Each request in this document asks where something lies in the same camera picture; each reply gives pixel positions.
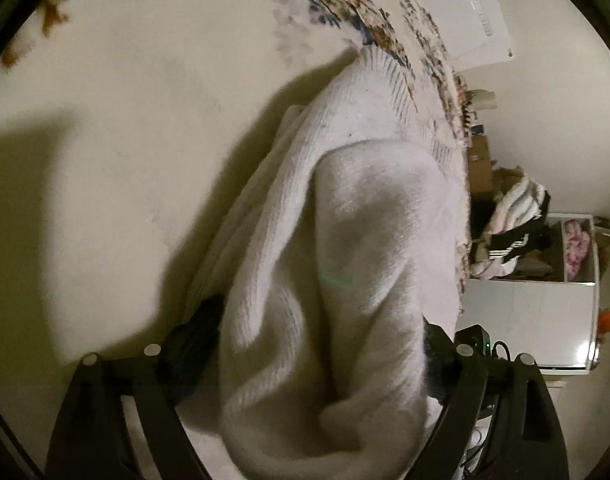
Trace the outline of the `striped folded clothes pile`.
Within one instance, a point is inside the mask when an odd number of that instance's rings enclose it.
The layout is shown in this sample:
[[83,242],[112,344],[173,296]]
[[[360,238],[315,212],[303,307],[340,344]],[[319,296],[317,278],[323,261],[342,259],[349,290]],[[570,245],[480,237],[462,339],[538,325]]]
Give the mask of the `striped folded clothes pile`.
[[492,173],[497,194],[482,233],[473,235],[470,272],[488,281],[512,274],[518,259],[536,248],[546,226],[551,196],[544,185],[520,168]]

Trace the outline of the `white storage cabinet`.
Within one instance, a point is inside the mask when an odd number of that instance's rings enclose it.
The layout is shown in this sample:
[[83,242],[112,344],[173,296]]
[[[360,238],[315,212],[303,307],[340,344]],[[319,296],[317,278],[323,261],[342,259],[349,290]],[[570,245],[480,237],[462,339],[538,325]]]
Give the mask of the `white storage cabinet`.
[[[589,254],[573,281],[564,263],[564,223],[577,219],[590,234]],[[544,260],[550,275],[515,275],[465,286],[457,329],[480,324],[491,342],[504,342],[516,356],[531,354],[546,375],[587,375],[594,367],[600,304],[599,253],[590,214],[550,214],[554,235]]]

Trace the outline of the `pink floral cloth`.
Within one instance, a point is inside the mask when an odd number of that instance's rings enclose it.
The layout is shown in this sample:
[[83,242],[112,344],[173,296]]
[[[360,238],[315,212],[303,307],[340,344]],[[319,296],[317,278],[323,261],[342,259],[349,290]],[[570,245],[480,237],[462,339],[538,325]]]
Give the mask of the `pink floral cloth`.
[[582,263],[591,247],[590,234],[582,227],[579,220],[567,220],[564,223],[564,263],[567,279],[576,278]]

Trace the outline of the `brown cardboard box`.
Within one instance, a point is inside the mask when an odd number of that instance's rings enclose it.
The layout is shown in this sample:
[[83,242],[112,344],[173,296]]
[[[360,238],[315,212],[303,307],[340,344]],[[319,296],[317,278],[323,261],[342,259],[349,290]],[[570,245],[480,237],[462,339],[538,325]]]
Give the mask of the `brown cardboard box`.
[[494,175],[487,136],[472,136],[468,148],[469,188],[473,200],[492,200],[494,197]]

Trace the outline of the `cream floral fleece blanket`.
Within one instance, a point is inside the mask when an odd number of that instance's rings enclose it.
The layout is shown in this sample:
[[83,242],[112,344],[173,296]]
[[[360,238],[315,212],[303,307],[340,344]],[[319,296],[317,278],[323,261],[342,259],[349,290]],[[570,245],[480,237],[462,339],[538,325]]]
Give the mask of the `cream floral fleece blanket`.
[[78,360],[177,323],[221,217],[306,104],[375,44],[461,148],[424,0],[40,0],[0,57],[0,414],[44,470]]

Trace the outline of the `white wall air conditioner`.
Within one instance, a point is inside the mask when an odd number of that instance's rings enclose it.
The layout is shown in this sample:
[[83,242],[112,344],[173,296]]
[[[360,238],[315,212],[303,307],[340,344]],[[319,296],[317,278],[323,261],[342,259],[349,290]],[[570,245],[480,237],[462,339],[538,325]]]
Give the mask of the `white wall air conditioner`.
[[420,1],[459,72],[512,60],[512,40],[498,0]]

